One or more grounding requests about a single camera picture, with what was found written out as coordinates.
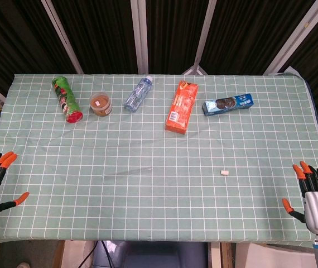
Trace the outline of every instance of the water bottle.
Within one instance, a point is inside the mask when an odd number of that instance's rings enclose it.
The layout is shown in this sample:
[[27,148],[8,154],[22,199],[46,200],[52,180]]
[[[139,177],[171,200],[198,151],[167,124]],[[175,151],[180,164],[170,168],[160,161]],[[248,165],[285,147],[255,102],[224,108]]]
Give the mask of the water bottle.
[[151,89],[152,82],[153,77],[151,76],[142,78],[142,80],[133,89],[133,92],[131,95],[129,95],[128,99],[124,103],[125,109],[130,110],[132,113],[135,112]]

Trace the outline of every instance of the green checkered tablecloth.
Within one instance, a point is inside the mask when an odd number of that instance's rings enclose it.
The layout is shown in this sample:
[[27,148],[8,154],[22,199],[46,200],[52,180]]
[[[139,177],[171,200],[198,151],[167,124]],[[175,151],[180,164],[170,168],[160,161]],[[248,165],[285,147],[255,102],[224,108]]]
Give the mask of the green checkered tablecloth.
[[[19,155],[0,189],[0,241],[16,239],[310,241],[281,198],[302,211],[292,164],[318,166],[318,125],[297,76],[154,75],[136,113],[123,102],[142,76],[66,75],[84,118],[65,122],[51,81],[16,75],[0,152]],[[164,130],[178,82],[199,85],[186,135]],[[97,117],[89,97],[107,92]],[[251,93],[254,106],[205,117],[206,99]],[[229,176],[221,176],[229,170]]]

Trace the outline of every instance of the plastic jar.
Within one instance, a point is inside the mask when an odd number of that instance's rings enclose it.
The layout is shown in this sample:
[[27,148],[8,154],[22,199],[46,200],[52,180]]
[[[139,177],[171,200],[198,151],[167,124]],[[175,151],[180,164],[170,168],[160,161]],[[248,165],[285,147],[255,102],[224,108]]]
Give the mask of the plastic jar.
[[104,92],[94,93],[90,97],[90,106],[97,116],[107,116],[112,110],[110,99]]

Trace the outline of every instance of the oreo cookie package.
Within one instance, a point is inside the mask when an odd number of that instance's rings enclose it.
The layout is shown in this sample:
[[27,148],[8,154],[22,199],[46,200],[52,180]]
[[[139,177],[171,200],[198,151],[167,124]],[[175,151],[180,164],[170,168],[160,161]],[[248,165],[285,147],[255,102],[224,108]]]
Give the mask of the oreo cookie package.
[[206,116],[212,116],[235,109],[247,109],[252,105],[253,99],[251,94],[248,93],[225,99],[206,100],[203,104],[203,110]]

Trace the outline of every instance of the cable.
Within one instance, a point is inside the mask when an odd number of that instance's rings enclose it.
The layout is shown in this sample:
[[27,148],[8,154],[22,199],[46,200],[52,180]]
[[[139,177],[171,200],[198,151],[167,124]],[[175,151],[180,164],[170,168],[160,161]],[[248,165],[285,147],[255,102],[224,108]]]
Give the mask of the cable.
[[92,252],[94,251],[94,249],[97,247],[98,241],[96,241],[96,244],[94,244],[94,247],[92,248],[92,250],[90,251],[90,253],[88,253],[88,255],[86,256],[86,258],[81,262],[81,264],[79,265],[78,268],[82,267],[82,265],[86,262],[86,260],[88,259],[88,257],[92,254]]
[[110,257],[110,254],[109,254],[109,252],[108,252],[108,250],[107,250],[107,247],[105,246],[105,243],[104,243],[103,241],[101,241],[101,242],[102,242],[102,245],[103,245],[103,247],[104,247],[105,254],[107,255],[109,267],[110,267],[110,268],[115,268],[114,263],[113,263],[113,260],[112,260],[112,258]]

